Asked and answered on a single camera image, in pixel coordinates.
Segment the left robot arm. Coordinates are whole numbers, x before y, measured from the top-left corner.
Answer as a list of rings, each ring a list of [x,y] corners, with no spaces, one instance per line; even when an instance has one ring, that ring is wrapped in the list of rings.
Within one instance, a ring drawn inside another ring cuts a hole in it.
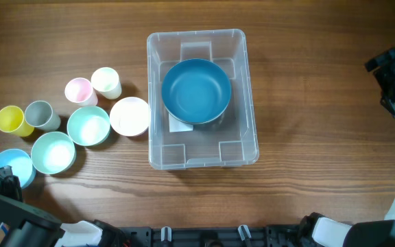
[[[23,202],[20,181],[12,168],[0,168],[0,230],[8,226],[0,246],[129,246],[126,234],[100,221],[61,222]]]

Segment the dark blue plate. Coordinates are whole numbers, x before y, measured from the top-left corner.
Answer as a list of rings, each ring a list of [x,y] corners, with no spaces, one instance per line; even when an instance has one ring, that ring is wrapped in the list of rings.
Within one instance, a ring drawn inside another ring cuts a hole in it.
[[[220,117],[232,97],[224,70],[200,58],[174,65],[164,77],[161,97],[167,111],[188,124],[206,124]]]

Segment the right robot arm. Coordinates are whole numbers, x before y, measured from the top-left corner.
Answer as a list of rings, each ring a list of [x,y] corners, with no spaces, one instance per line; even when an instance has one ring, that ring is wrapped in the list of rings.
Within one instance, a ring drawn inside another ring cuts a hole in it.
[[[395,47],[365,63],[381,88],[380,104],[395,118]],[[299,246],[395,246],[395,198],[381,221],[353,225],[319,214],[306,216],[296,235]]]

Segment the light blue bowl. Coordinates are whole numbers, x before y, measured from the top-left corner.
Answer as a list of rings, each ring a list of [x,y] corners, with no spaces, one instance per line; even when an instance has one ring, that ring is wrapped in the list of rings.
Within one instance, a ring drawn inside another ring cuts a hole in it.
[[[22,189],[27,188],[36,176],[36,169],[30,156],[20,149],[8,149],[0,153],[0,168],[10,166],[19,178]]]

